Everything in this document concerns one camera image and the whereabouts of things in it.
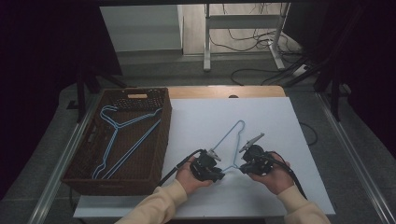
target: wall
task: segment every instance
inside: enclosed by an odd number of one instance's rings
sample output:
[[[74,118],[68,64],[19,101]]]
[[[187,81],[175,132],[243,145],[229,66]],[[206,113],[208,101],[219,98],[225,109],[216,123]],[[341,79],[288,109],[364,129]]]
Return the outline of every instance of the wall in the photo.
[[[181,49],[177,6],[101,7],[116,52]]]

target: beige sleeve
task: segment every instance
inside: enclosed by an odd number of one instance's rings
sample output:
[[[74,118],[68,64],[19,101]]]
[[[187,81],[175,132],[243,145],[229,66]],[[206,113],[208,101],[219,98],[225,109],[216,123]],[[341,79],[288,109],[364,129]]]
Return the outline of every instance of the beige sleeve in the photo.
[[[117,224],[165,223],[175,215],[176,208],[186,201],[186,190],[174,180],[169,186],[156,188]]]
[[[286,224],[330,223],[330,220],[327,219],[326,215],[324,215],[318,206],[305,199],[296,186],[282,191],[277,195],[277,198],[288,211],[285,215]]]

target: wicker basket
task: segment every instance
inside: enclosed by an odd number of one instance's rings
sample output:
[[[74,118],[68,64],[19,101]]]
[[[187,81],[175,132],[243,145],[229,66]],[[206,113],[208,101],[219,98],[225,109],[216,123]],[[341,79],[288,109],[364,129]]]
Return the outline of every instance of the wicker basket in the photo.
[[[118,111],[105,114],[117,123],[153,114],[126,127],[118,128],[106,159],[106,169],[92,178],[116,128],[101,118],[101,110],[114,105]],[[168,89],[104,90],[93,117],[62,181],[82,195],[145,195],[150,194],[161,180],[163,159],[168,144],[172,106]],[[102,179],[107,171],[139,141],[158,121],[160,123],[109,179]]]

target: human hand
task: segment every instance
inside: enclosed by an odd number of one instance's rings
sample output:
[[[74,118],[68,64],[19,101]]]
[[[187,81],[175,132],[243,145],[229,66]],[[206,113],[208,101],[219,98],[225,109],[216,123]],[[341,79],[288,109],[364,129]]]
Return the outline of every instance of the human hand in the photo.
[[[183,186],[183,189],[186,190],[188,195],[194,193],[198,188],[208,187],[213,184],[212,180],[200,181],[195,179],[190,170],[190,164],[194,160],[195,157],[190,157],[190,159],[177,170],[176,174],[176,180]]]
[[[277,161],[283,162],[283,160],[275,153],[271,153],[271,155]],[[267,175],[248,175],[254,181],[264,184],[275,195],[278,195],[283,190],[288,189],[289,187],[294,185],[293,179],[290,177],[288,172],[277,164],[274,164],[274,168]]]

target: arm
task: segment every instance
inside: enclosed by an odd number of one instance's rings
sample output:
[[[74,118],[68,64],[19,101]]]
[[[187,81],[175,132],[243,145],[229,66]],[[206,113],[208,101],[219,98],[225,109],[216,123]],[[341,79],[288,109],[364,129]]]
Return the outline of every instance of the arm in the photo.
[[[176,212],[176,208],[187,201],[187,196],[200,187],[207,187],[212,181],[199,181],[190,170],[191,157],[177,171],[176,179],[166,187],[158,187],[154,192],[136,206],[134,210],[120,219],[117,224],[165,223]]]
[[[281,158],[272,154],[273,157],[282,161]],[[274,164],[273,170],[267,175],[249,174],[253,180],[264,184],[277,198],[283,203],[287,210],[285,222],[287,224],[330,223],[329,219],[314,203],[309,202],[303,197],[292,178],[280,166]]]

